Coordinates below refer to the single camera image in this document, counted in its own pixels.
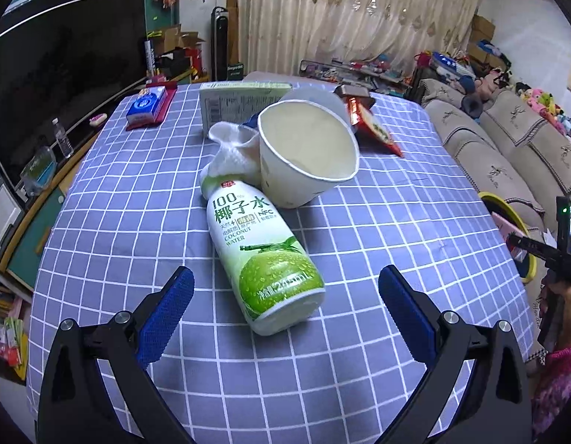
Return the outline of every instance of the blue checkered tablecloth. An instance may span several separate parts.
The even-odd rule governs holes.
[[[203,138],[198,85],[179,87],[158,128],[125,132],[124,99],[82,161],[44,250],[34,294],[28,395],[57,325],[134,310],[179,265],[193,301],[148,372],[198,444],[374,442],[417,386],[412,360],[377,294],[394,263],[441,310],[469,323],[514,326],[532,346],[524,288],[493,221],[418,105],[375,96],[374,113],[405,153],[362,142],[357,177],[282,215],[327,285],[306,322],[251,332],[207,231],[197,172],[217,145]],[[121,424],[139,433],[110,367],[104,382]],[[463,366],[434,431],[446,428],[469,375]]]

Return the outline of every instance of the tower fan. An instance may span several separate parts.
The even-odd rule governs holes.
[[[211,11],[211,79],[222,81],[228,74],[228,10]]]

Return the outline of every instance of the blue box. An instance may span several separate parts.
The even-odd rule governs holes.
[[[127,111],[127,122],[131,125],[155,123],[165,99],[166,87],[144,88]]]

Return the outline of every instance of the person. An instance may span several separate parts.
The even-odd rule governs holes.
[[[571,397],[571,284],[548,272],[542,280],[541,315],[547,310],[547,290],[564,301],[563,326],[554,351],[545,357],[545,367],[532,397],[532,434],[545,432]]]

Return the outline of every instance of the blue gripper pad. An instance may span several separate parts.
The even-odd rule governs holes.
[[[394,265],[380,272],[378,292],[413,358],[430,367],[436,359],[438,308],[427,295],[413,290]]]
[[[194,291],[195,277],[190,269],[185,268],[141,328],[136,357],[142,369],[162,357],[162,352],[187,310]]]

